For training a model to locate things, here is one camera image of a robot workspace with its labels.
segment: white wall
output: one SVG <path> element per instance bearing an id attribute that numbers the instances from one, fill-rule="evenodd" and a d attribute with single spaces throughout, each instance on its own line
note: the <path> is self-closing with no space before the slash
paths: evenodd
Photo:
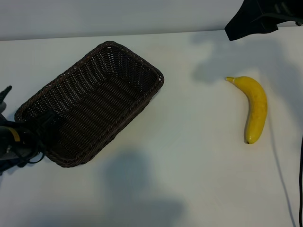
<path id="1" fill-rule="evenodd" d="M 223 29 L 242 0 L 0 0 L 0 40 Z"/>

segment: table surface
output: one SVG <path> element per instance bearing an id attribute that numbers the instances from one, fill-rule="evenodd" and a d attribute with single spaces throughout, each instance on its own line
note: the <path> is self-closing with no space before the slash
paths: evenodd
<path id="1" fill-rule="evenodd" d="M 17 108 L 98 44 L 125 45 L 165 77 L 145 110 L 92 161 L 45 158 L 0 178 L 1 227 L 298 226 L 303 30 L 230 42 L 224 31 L 0 42 L 4 112 Z M 267 93 L 260 139 L 244 143 L 245 95 Z"/>

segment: white table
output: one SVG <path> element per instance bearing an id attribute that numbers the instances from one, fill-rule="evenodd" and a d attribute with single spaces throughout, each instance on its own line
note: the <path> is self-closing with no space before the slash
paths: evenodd
<path id="1" fill-rule="evenodd" d="M 10 120 L 107 40 L 165 77 L 146 109 L 89 163 L 62 168 L 45 158 L 6 172 L 0 226 L 292 227 L 290 208 L 298 226 L 302 37 L 301 28 L 288 27 L 234 42 L 224 31 L 0 42 L 0 89 L 13 86 L 5 100 Z M 258 80 L 268 98 L 253 145 L 243 140 L 248 101 L 224 81 L 242 75 Z"/>

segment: black bracket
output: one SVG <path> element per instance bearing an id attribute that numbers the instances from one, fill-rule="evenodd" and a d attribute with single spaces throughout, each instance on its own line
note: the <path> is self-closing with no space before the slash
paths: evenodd
<path id="1" fill-rule="evenodd" d="M 244 0 L 238 13 L 225 27 L 230 41 L 251 34 L 265 34 L 278 30 L 277 24 L 295 21 L 303 23 L 301 0 Z"/>

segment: yellow label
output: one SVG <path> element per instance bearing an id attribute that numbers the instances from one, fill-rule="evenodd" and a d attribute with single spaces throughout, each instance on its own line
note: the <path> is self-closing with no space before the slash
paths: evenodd
<path id="1" fill-rule="evenodd" d="M 13 134 L 15 142 L 20 142 L 20 136 L 16 130 L 14 130 L 13 128 L 10 128 L 10 127 L 5 127 L 5 126 L 1 126 L 1 128 L 6 128 L 6 129 L 10 130 L 11 134 Z"/>

